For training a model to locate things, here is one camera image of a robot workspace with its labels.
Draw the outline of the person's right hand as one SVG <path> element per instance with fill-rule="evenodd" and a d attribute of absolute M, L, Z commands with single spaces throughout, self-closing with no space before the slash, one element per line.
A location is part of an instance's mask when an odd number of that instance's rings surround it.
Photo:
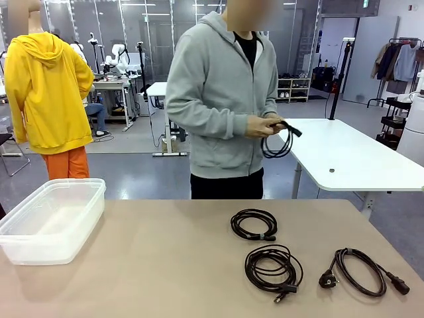
<path fill-rule="evenodd" d="M 248 138 L 267 138 L 285 129 L 282 121 L 265 119 L 258 116 L 248 116 L 245 136 Z"/>

